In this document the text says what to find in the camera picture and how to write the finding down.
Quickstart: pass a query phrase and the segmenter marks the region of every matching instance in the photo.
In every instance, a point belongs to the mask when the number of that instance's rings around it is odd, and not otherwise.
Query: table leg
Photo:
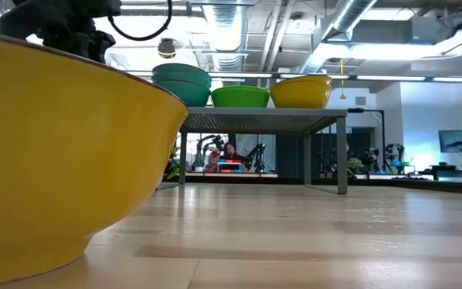
[[[347,193],[347,128],[345,117],[336,120],[336,154],[338,170],[338,194]]]
[[[186,132],[181,132],[180,185],[186,182]]]
[[[304,185],[311,185],[311,134],[304,134]]]

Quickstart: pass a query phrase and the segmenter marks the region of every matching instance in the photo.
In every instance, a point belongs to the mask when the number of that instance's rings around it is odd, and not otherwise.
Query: metal table
[[[304,136],[304,184],[311,186],[311,134],[332,124],[337,132],[338,193],[347,193],[346,110],[190,108],[181,126],[180,184],[185,183],[187,134],[240,133]]]

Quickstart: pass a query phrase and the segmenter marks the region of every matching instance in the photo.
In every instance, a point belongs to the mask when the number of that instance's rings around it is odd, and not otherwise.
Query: bowl
[[[179,97],[188,107],[205,107],[211,93],[207,87],[186,81],[165,80],[155,84]]]
[[[179,80],[179,81],[197,83],[206,88],[210,88],[212,86],[212,82],[208,81],[206,78],[193,75],[193,74],[189,74],[187,72],[166,71],[166,72],[153,75],[151,79],[153,83],[159,83],[161,81],[167,81],[167,80]]]
[[[325,108],[332,87],[315,81],[282,81],[270,89],[276,108]]]
[[[0,36],[0,283],[72,262],[142,204],[187,113],[142,79]]]
[[[184,72],[190,75],[193,75],[198,78],[206,79],[206,81],[212,81],[212,77],[209,76],[208,72],[200,69],[199,67],[194,67],[192,65],[183,64],[183,63],[166,63],[158,65],[152,69],[153,75],[161,75],[167,72]]]
[[[233,85],[212,92],[216,108],[266,108],[269,93],[261,88]]]

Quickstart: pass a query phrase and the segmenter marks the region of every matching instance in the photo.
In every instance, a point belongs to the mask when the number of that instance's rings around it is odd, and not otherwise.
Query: table top
[[[195,173],[187,172],[187,177],[278,177],[276,173]]]
[[[457,169],[458,165],[432,165],[434,170],[447,170],[447,171],[462,171],[462,169]]]
[[[182,132],[303,134],[346,117],[347,110],[293,108],[189,108]]]

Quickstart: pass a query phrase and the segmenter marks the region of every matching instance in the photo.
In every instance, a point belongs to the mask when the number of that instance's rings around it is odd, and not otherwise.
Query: teal bowl
[[[212,92],[215,108],[266,108],[269,92],[246,85],[218,88]]]
[[[208,72],[200,69],[199,67],[194,67],[188,64],[166,63],[166,64],[158,65],[157,67],[154,67],[152,69],[153,75],[157,75],[157,74],[161,75],[161,74],[164,74],[165,72],[184,72],[184,73],[188,73],[190,75],[196,76],[196,77],[200,77],[202,79],[206,79],[206,81],[210,83],[212,81],[212,77],[209,76]]]
[[[177,81],[186,81],[191,83],[200,84],[206,88],[210,88],[212,86],[212,82],[208,81],[204,77],[200,77],[198,75],[190,74],[188,72],[161,72],[155,74],[151,78],[153,83],[159,83],[162,81],[169,81],[169,80],[177,80]]]
[[[211,93],[209,88],[187,81],[165,80],[155,84],[179,97],[188,107],[205,107]]]

